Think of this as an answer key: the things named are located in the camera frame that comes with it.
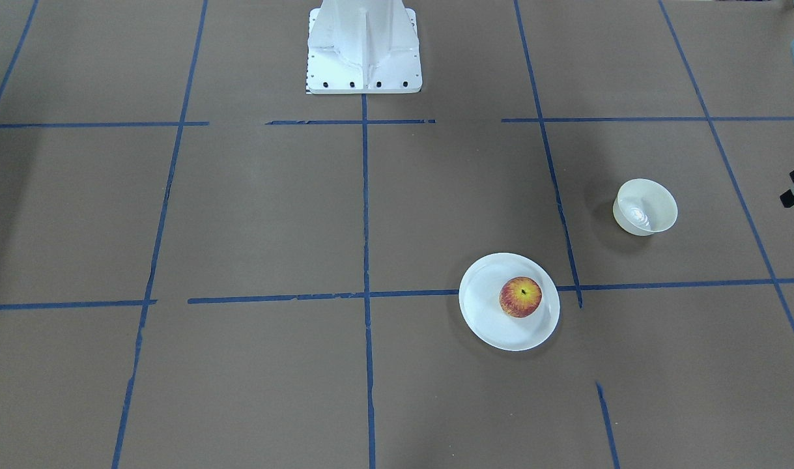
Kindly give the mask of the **red yellow apple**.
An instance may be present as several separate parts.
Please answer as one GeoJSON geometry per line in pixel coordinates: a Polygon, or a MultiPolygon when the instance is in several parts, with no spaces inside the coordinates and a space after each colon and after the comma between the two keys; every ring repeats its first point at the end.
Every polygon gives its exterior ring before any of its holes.
{"type": "Polygon", "coordinates": [[[536,280],[517,276],[503,284],[499,291],[498,302],[505,315],[523,319],[537,311],[542,299],[543,291],[536,280]]]}

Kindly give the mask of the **white round plate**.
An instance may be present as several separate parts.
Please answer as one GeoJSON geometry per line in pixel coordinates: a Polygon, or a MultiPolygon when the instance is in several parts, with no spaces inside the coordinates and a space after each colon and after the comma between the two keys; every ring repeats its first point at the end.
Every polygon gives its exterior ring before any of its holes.
{"type": "Polygon", "coordinates": [[[472,333],[486,344],[506,351],[539,347],[551,338],[560,323],[560,295],[539,264],[518,253],[489,253],[474,262],[461,279],[459,305],[472,333]],[[541,288],[542,300],[524,318],[503,311],[503,285],[516,277],[527,277],[541,288]]]}

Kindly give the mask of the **white bowl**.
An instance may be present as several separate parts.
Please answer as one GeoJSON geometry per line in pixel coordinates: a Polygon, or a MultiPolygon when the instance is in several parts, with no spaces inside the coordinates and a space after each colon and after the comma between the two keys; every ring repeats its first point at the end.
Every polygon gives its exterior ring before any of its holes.
{"type": "Polygon", "coordinates": [[[672,228],[679,208],[670,191],[653,180],[629,179],[617,191],[613,217],[623,231],[650,236],[672,228]]]}

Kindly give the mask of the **brown paper table cover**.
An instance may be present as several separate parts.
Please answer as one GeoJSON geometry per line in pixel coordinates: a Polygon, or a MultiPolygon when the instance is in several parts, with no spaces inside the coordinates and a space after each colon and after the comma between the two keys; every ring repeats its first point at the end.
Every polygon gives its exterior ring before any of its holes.
{"type": "Polygon", "coordinates": [[[367,96],[319,5],[0,1],[0,468],[794,468],[792,2],[410,1],[367,96]],[[462,317],[489,253],[539,347],[462,317]]]}

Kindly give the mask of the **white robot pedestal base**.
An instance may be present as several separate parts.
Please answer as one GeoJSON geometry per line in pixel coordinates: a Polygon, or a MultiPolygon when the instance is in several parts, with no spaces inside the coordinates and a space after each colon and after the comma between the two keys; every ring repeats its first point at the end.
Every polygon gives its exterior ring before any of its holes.
{"type": "Polygon", "coordinates": [[[417,93],[417,15],[402,1],[323,1],[308,15],[305,91],[417,93]]]}

